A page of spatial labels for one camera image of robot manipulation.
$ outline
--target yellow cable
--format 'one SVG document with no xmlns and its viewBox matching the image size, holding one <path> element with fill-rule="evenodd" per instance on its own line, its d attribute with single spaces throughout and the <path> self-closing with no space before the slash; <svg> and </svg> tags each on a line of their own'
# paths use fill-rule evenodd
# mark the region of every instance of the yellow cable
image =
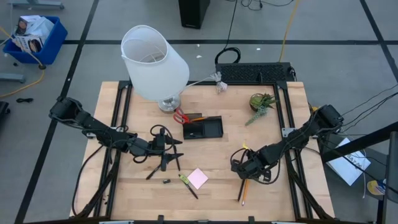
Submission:
<svg viewBox="0 0 398 224">
<path fill-rule="evenodd" d="M 11 37 L 11 35 L 9 35 L 9 34 L 7 33 L 7 31 L 5 31 L 2 27 L 0 27 L 0 30 L 1 30 L 3 33 L 5 33 L 10 39 L 14 40 L 14 39 Z M 40 62 L 40 60 L 37 59 L 37 57 L 35 57 L 34 55 L 32 55 L 30 52 L 26 52 L 26 53 L 28 53 L 30 56 L 32 56 L 41 66 L 43 66 L 42 62 Z M 12 91 L 12 92 L 10 92 L 10 93 L 4 94 L 4 95 L 0 95 L 0 98 L 6 97 L 6 96 L 11 96 L 11 95 L 13 95 L 13 94 L 15 94 L 15 93 L 17 93 L 17 92 L 19 92 L 19 91 L 25 90 L 26 88 L 28 88 L 28 87 L 30 87 L 30 86 L 36 85 L 36 84 L 38 84 L 39 82 L 41 82 L 41 81 L 43 80 L 43 78 L 44 78 L 44 70 L 43 70 L 42 75 L 40 76 L 40 78 L 39 78 L 36 82 L 33 82 L 33 83 L 29 84 L 29 85 L 26 85 L 26 86 L 24 86 L 24 87 L 22 87 L 22 88 L 20 88 L 20 89 L 18 89 L 18 90 Z"/>
<path fill-rule="evenodd" d="M 293 12 L 290 15 L 289 23 L 287 24 L 286 31 L 285 31 L 285 36 L 284 36 L 284 41 L 282 42 L 282 50 L 280 51 L 280 56 L 279 56 L 279 62 L 282 60 L 284 57 L 284 50 L 285 50 L 285 42 L 286 42 L 286 37 L 287 33 L 289 32 L 290 26 L 292 25 L 294 15 L 296 14 L 297 6 L 299 5 L 300 0 L 296 0 L 296 5 L 293 8 Z"/>
</svg>

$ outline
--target small plant pot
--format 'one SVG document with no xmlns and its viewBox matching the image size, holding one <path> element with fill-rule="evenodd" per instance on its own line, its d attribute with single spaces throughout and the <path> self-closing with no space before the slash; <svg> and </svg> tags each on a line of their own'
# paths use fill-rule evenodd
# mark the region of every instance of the small plant pot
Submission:
<svg viewBox="0 0 398 224">
<path fill-rule="evenodd" d="M 260 94 L 260 93 L 256 93 L 256 94 L 254 94 L 254 95 L 252 95 L 251 97 L 250 97 L 250 100 L 249 100 L 249 105 L 250 105 L 250 108 L 254 111 L 254 112 L 257 112 L 258 110 L 259 110 L 259 108 L 258 107 L 256 107 L 256 106 L 253 106 L 252 105 L 252 99 L 254 98 L 254 97 L 264 97 L 264 95 L 263 94 Z"/>
</svg>

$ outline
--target blue bin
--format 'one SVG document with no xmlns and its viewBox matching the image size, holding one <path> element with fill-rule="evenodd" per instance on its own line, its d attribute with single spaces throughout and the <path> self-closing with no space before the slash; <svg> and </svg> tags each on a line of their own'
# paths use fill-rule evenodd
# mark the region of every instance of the blue bin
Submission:
<svg viewBox="0 0 398 224">
<path fill-rule="evenodd" d="M 49 37 L 44 43 L 42 50 L 38 53 L 32 54 L 44 65 L 53 64 L 58 52 L 61 49 L 62 43 L 68 35 L 68 31 L 60 22 L 60 18 L 56 16 L 46 16 L 46 18 L 54 23 Z M 36 63 L 38 62 L 32 58 L 28 53 L 22 52 L 22 50 L 16 46 L 11 40 L 8 40 L 3 50 L 4 53 L 12 55 L 21 63 Z"/>
</svg>

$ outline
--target yellow pencil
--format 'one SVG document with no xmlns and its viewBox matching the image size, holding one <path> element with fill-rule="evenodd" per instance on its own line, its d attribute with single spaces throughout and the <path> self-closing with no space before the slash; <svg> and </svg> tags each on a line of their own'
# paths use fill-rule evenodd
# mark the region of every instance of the yellow pencil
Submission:
<svg viewBox="0 0 398 224">
<path fill-rule="evenodd" d="M 243 192 L 242 206 L 244 205 L 244 201 L 246 200 L 246 194 L 248 192 L 248 186 L 249 186 L 249 179 L 246 179 L 246 185 L 244 186 L 244 192 Z"/>
</svg>

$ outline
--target white paper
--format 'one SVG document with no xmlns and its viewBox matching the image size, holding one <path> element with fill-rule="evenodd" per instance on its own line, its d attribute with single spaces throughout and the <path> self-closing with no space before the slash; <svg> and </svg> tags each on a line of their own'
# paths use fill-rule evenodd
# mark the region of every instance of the white paper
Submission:
<svg viewBox="0 0 398 224">
<path fill-rule="evenodd" d="M 344 140 L 342 140 L 340 144 L 336 147 L 340 147 L 347 143 L 349 143 L 349 139 L 344 138 Z M 345 156 L 345 158 L 349 159 L 351 162 L 356 164 L 362 170 L 365 170 L 371 164 L 371 162 L 367 158 L 364 158 L 362 152 L 359 151 L 348 154 L 347 156 Z M 350 164 L 346 159 L 342 157 L 333 159 L 327 164 L 350 186 L 362 174 L 362 171 L 355 168 L 355 166 Z"/>
</svg>

